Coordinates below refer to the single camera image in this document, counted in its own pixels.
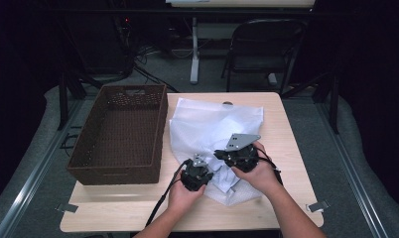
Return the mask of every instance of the right hand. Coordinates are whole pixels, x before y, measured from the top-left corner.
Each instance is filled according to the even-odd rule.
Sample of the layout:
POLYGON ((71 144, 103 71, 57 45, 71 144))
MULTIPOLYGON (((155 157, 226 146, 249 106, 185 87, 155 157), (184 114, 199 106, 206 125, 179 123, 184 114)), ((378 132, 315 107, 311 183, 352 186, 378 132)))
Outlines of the right hand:
POLYGON ((184 215, 193 206, 198 198, 203 195, 205 185, 198 191, 189 191, 181 182, 181 171, 176 176, 176 182, 172 185, 169 193, 168 209, 172 212, 184 215))
MULTIPOLYGON (((265 152, 264 146, 259 142, 253 143, 254 147, 261 149, 265 152)), ((258 150, 258 156, 266 158, 265 155, 258 150)), ((244 173, 236 167, 231 168, 234 173, 240 178, 247 180, 256 189, 265 192, 267 189, 271 189, 274 186, 279 186, 274 170, 269 163, 259 161, 258 165, 249 173, 244 173)))

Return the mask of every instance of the metal clip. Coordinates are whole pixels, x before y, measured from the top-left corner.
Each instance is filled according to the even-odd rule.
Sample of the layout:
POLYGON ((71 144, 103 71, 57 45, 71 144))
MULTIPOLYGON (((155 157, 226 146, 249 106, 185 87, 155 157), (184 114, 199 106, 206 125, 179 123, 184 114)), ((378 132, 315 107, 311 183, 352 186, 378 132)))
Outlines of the metal clip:
POLYGON ((75 213, 77 209, 78 209, 78 206, 72 205, 72 204, 68 204, 68 203, 67 203, 67 204, 62 204, 62 203, 60 203, 60 204, 58 204, 58 206, 55 208, 55 210, 60 211, 60 212, 63 212, 63 213, 65 213, 66 211, 75 213))
POLYGON ((225 152, 240 151, 241 149, 249 146, 254 141, 257 141, 260 138, 261 138, 260 135, 233 133, 224 151, 225 152))
POLYGON ((206 161, 203 159, 203 156, 198 154, 194 155, 193 161, 194 161, 193 164, 194 167, 206 167, 207 165, 206 161))
POLYGON ((329 208, 330 205, 326 200, 311 204, 311 205, 306 205, 307 210, 311 211, 311 212, 315 212, 315 211, 320 211, 320 212, 324 212, 324 209, 329 208))

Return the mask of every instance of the brown wicker basket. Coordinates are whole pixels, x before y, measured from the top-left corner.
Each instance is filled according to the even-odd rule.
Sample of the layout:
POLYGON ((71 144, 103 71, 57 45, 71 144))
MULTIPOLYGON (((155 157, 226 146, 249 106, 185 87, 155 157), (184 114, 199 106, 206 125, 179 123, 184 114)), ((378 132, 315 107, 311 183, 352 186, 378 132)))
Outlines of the brown wicker basket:
POLYGON ((158 182, 167 113, 165 85, 103 86, 67 170, 84 185, 158 182))

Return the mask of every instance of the white stand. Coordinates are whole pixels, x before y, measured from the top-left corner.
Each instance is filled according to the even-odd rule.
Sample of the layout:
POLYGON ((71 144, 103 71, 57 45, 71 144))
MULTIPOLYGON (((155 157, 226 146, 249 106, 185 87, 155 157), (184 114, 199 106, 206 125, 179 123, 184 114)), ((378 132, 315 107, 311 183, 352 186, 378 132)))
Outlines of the white stand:
POLYGON ((197 35, 197 18, 193 18, 193 65, 191 67, 191 84, 199 83, 199 42, 197 35))

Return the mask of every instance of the desk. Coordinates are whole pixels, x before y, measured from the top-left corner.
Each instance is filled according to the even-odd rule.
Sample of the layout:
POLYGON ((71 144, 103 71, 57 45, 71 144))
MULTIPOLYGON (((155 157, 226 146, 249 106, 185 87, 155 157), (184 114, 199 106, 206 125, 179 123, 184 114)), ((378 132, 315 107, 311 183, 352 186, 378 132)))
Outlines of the desk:
MULTIPOLYGON (((169 132, 169 119, 173 117, 179 97, 218 103, 230 101, 235 105, 263 106, 264 123, 260 128, 259 141, 281 169, 286 190, 318 226, 323 225, 324 219, 319 212, 312 213, 306 210, 306 204, 315 203, 316 197, 277 93, 170 93, 159 183, 84 186, 77 182, 69 203, 78 206, 78 210, 76 213, 64 214, 62 231, 139 231, 144 228, 154 206, 179 166, 171 151, 169 132)), ((162 204, 156 217, 166 207, 167 201, 162 204)), ((272 205, 265 196, 229 207, 203 196, 190 213, 178 223, 174 231, 278 228, 279 224, 272 205)))
MULTIPOLYGON (((174 2, 172 7, 181 8, 304 8, 314 7, 315 0, 209 0, 208 2, 174 2)), ((199 82, 200 59, 198 52, 198 23, 193 18, 193 64, 191 84, 199 82)))

